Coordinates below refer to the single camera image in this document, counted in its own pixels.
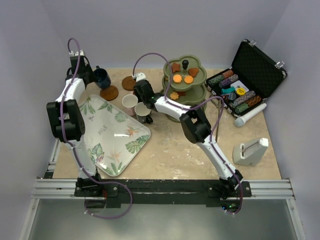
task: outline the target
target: stand knob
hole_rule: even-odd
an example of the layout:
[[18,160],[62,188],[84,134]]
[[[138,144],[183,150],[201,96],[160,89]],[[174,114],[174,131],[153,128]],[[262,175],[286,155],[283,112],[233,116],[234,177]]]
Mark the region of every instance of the stand knob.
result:
[[185,59],[185,60],[182,61],[182,68],[183,68],[184,70],[187,70],[188,65],[189,65],[189,61],[188,61],[187,59]]

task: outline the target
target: mug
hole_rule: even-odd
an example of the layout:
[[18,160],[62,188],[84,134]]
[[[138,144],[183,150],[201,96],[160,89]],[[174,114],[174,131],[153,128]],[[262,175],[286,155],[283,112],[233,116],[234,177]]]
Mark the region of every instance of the mug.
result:
[[96,70],[93,71],[93,74],[96,78],[95,84],[101,88],[106,89],[110,87],[111,80],[106,70],[103,68],[100,68],[99,66],[96,66]]
[[152,124],[154,122],[153,119],[151,118],[151,110],[148,109],[143,102],[139,102],[134,107],[134,111],[135,111],[136,119],[140,123]]
[[124,112],[129,116],[135,115],[135,106],[138,104],[136,95],[128,94],[122,98],[122,105],[125,107]]

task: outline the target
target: wall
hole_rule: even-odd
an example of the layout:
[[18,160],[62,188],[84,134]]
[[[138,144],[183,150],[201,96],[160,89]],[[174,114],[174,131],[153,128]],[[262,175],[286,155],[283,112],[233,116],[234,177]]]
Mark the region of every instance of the wall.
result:
[[320,235],[319,9],[318,0],[292,0],[264,48],[289,71],[264,113],[281,176],[291,179],[310,240]]
[[38,0],[4,0],[0,8],[0,232],[16,240],[37,176],[54,138],[46,103],[64,85],[68,52]]
[[[132,67],[142,54],[199,57],[228,67],[244,38],[263,47],[289,0],[41,0],[65,43],[77,38],[91,65]],[[144,67],[162,67],[149,56]]]

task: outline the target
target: wooden tabletop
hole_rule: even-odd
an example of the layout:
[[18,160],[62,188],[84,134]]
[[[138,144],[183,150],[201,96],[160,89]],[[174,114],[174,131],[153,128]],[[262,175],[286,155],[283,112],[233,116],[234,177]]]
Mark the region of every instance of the wooden tabletop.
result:
[[[132,69],[110,68],[106,69],[111,84],[119,90],[119,95],[115,100],[110,101],[120,109],[123,109],[122,98],[129,94],[122,88],[122,79],[132,74]],[[207,69],[207,76],[213,76],[220,70]],[[162,69],[137,69],[136,72],[143,72],[146,79],[151,83],[154,92],[162,90]],[[89,95],[99,95],[100,89],[96,84],[91,83],[82,94],[79,103]],[[207,119],[211,125],[215,123],[218,116],[218,109],[211,102],[208,102],[205,110]],[[159,112],[152,113],[153,124],[146,126],[151,131],[151,137],[134,157],[119,179],[218,179],[217,171],[213,167],[205,153],[195,144],[190,143],[179,123],[168,120],[166,115]],[[267,138],[269,147],[263,155],[260,163],[256,166],[235,167],[248,180],[278,180],[281,179],[276,156],[267,129],[265,117],[262,112],[249,120],[244,126],[236,127],[235,118],[227,111],[223,112],[220,120],[218,133],[218,145],[233,163],[233,149],[235,145],[252,139]],[[101,170],[101,177],[110,179]],[[76,163],[64,144],[61,144],[58,153],[57,163],[53,178],[76,179],[78,170]]]

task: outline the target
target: white tray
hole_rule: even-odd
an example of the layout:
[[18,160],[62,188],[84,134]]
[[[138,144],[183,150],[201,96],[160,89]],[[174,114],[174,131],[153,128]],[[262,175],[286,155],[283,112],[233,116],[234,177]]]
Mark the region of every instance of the white tray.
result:
[[150,138],[150,130],[98,95],[79,108],[92,162],[109,176],[120,175]]

